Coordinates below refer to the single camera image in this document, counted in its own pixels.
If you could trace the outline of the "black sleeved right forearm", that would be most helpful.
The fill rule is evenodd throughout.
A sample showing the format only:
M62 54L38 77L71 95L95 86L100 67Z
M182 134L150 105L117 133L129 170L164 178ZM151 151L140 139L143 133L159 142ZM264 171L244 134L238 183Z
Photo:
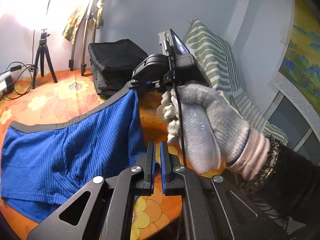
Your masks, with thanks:
M244 179L244 191L281 215L319 229L319 166L252 130L229 170Z

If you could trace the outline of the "grey gloved right hand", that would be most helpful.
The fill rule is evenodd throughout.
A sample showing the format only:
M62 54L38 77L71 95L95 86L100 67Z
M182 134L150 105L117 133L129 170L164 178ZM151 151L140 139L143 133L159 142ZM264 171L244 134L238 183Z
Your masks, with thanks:
M223 92L195 83L162 94L157 115L168 124L167 142L179 142L199 174L220 168L223 161L229 169L242 153L250 132L256 130Z

